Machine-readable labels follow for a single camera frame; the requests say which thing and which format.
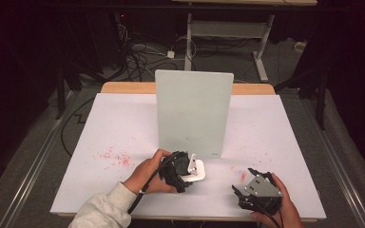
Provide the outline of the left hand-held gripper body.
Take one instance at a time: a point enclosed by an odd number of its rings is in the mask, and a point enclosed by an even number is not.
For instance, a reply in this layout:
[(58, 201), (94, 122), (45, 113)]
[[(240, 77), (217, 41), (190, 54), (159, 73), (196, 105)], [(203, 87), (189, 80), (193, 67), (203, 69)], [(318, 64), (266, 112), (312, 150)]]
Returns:
[(183, 177), (189, 175), (189, 162), (187, 152), (173, 152), (170, 156), (163, 158), (159, 171), (160, 178), (166, 184), (174, 186), (178, 193), (183, 193), (185, 188), (192, 184), (191, 181), (183, 180)]

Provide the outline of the person's right hand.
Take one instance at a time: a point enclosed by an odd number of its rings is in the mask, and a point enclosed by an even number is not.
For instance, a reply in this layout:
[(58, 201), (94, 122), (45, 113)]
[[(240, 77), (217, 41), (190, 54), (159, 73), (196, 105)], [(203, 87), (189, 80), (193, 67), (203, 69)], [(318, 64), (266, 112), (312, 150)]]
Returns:
[(305, 228), (300, 219), (298, 209), (290, 199), (286, 186), (275, 174), (272, 174), (272, 179), (282, 194), (280, 209), (273, 215), (277, 223), (274, 223), (268, 216), (259, 212), (251, 213), (250, 217), (269, 228)]

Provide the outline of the white whiteboard eraser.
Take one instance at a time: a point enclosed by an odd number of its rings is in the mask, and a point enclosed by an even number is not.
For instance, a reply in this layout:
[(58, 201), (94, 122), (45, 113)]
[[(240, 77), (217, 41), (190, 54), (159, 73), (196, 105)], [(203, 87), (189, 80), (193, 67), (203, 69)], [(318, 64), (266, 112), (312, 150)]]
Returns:
[(182, 167), (181, 177), (186, 182), (201, 181), (205, 178), (204, 163), (193, 159)]

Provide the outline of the metal floor rail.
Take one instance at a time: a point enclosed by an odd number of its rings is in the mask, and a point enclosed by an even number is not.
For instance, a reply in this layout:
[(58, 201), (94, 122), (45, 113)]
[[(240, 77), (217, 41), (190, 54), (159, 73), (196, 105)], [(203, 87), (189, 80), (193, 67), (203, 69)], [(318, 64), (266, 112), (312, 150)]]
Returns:
[(361, 197), (357, 192), (355, 185), (352, 183), (349, 175), (345, 171), (343, 164), (339, 160), (339, 156), (336, 154), (335, 148), (329, 140), (326, 131), (323, 130), (317, 123), (315, 111), (311, 102), (308, 100), (302, 100), (301, 102), (324, 144), (328, 163), (331, 166), (344, 198), (347, 200), (347, 203), (352, 210), (359, 228), (365, 228), (365, 206), (362, 203)]
[(38, 153), (31, 164), (28, 173), (23, 178), (20, 187), (16, 191), (13, 200), (10, 203), (5, 215), (0, 221), (0, 228), (12, 228), (15, 221), (17, 220), (24, 204), (26, 203), (30, 192), (34, 184), (36, 183), (41, 170), (43, 169), (46, 160), (49, 156), (53, 142), (59, 132), (59, 129), (64, 125), (65, 118), (69, 114), (70, 109), (74, 106), (77, 98), (79, 96), (78, 92), (70, 91), (65, 99), (65, 110), (62, 112), (61, 117), (57, 117), (55, 122), (50, 129), (48, 135), (45, 137)]

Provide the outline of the white table frame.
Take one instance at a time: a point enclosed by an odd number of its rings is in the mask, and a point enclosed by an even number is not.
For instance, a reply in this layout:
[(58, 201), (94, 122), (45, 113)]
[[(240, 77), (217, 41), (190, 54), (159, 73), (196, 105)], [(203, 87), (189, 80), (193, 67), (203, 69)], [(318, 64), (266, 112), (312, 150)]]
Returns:
[[(315, 7), (317, 0), (173, 0), (182, 3), (184, 7), (267, 7), (272, 10), (297, 10), (298, 8)], [(218, 14), (217, 19), (195, 19), (192, 12), (187, 13), (186, 48), (184, 56), (184, 69), (193, 68), (193, 50), (196, 48), (193, 36), (196, 37), (222, 37), (222, 38), (247, 38), (260, 39), (259, 49), (252, 52), (259, 79), (262, 83), (269, 81), (265, 71), (262, 55), (272, 29), (274, 13), (268, 13), (262, 22), (239, 22), (229, 19), (227, 15)]]

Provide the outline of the white glass whiteboard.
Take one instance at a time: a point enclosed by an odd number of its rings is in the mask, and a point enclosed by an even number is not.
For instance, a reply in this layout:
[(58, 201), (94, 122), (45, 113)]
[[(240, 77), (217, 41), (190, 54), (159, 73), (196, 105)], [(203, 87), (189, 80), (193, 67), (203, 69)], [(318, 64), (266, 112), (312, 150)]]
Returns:
[(157, 70), (159, 147), (220, 157), (233, 80), (232, 73)]

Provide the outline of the black stand leg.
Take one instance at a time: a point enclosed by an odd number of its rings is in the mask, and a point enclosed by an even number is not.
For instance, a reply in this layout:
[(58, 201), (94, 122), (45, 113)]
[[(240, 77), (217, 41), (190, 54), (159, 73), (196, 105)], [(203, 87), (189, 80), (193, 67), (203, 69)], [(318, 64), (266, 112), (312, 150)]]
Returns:
[(59, 64), (56, 68), (57, 73), (57, 116), (56, 119), (59, 120), (65, 110), (65, 86), (62, 65)]

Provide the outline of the person's left hand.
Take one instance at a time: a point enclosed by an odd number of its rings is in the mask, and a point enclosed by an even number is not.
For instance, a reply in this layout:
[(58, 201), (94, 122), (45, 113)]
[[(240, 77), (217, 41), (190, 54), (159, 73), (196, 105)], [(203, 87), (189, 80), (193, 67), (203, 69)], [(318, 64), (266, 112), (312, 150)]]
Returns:
[(156, 175), (152, 180), (150, 179), (152, 174), (159, 168), (163, 157), (170, 155), (170, 152), (158, 149), (151, 159), (146, 159), (135, 168), (131, 176), (123, 182), (123, 185), (136, 195), (144, 189), (147, 182), (148, 188), (145, 190), (147, 194), (174, 193), (176, 188), (163, 182), (159, 175)]

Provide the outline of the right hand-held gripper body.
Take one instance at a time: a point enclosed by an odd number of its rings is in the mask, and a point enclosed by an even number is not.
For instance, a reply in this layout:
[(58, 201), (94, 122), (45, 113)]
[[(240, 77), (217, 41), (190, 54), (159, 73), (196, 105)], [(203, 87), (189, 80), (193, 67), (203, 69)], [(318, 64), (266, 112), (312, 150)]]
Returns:
[(254, 177), (245, 187), (246, 195), (239, 207), (246, 210), (274, 215), (281, 206), (282, 194), (275, 181)]

